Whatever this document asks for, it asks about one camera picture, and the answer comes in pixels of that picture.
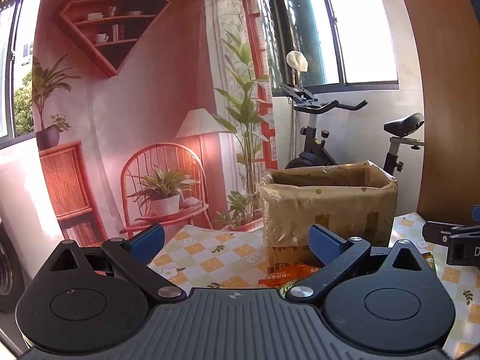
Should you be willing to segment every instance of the checkered tablecloth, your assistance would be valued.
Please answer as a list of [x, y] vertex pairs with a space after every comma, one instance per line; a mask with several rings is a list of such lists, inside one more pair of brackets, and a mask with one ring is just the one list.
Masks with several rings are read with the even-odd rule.
[[[425, 242], [417, 214], [394, 220], [390, 246], [409, 239], [435, 259], [438, 278], [453, 299], [455, 324], [443, 349], [457, 358], [480, 342], [480, 271], [473, 267], [446, 266], [446, 247]], [[187, 293], [192, 287], [257, 288], [267, 275], [262, 230], [228, 232], [185, 226], [162, 249], [150, 268]]]

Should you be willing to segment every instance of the bike seat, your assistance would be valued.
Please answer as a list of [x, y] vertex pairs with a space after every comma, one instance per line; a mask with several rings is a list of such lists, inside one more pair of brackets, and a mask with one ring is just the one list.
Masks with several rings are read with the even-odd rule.
[[385, 123], [383, 129], [392, 135], [403, 138], [417, 131], [423, 123], [423, 115], [417, 112], [416, 114]]

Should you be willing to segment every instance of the exercise bike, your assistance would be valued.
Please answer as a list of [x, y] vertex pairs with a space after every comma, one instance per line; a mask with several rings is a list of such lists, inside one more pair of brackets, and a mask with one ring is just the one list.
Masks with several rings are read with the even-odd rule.
[[383, 130], [393, 135], [393, 137], [390, 137], [390, 149], [383, 164], [384, 171], [392, 176], [395, 170], [402, 171], [403, 162], [397, 162], [398, 149], [401, 144], [410, 145], [413, 150], [420, 150], [420, 146], [425, 146], [425, 142], [418, 139], [406, 138], [422, 127], [424, 122], [423, 115], [417, 112], [383, 125]]
[[303, 151], [297, 158], [291, 160], [285, 169], [300, 167], [324, 167], [328, 165], [337, 165], [337, 162], [325, 149], [325, 139], [330, 133], [322, 130], [322, 141], [318, 142], [315, 135], [317, 132], [317, 116], [324, 114], [334, 108], [346, 109], [349, 111], [358, 111], [366, 106], [366, 100], [357, 105], [341, 104], [338, 100], [329, 103], [322, 103], [315, 98], [314, 94], [305, 88], [296, 85], [281, 85], [285, 96], [289, 97], [293, 102], [293, 111], [304, 112], [310, 115], [308, 126], [302, 127], [301, 135], [305, 135], [305, 146]]

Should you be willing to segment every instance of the printed backdrop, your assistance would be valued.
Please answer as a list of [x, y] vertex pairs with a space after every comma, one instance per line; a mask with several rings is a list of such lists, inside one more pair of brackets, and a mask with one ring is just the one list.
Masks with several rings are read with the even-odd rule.
[[64, 237], [261, 226], [277, 159], [256, 0], [41, 0], [32, 81]]

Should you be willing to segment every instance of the circular disc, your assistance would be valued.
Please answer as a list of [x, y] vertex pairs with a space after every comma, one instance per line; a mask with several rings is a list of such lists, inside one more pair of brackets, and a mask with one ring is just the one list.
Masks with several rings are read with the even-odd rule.
[[141, 290], [115, 277], [75, 271], [32, 282], [17, 306], [24, 337], [45, 351], [80, 354], [104, 350], [135, 334], [148, 311]]
[[327, 295], [323, 314], [350, 342], [381, 352], [414, 352], [446, 338], [455, 319], [453, 303], [408, 270], [356, 277]]

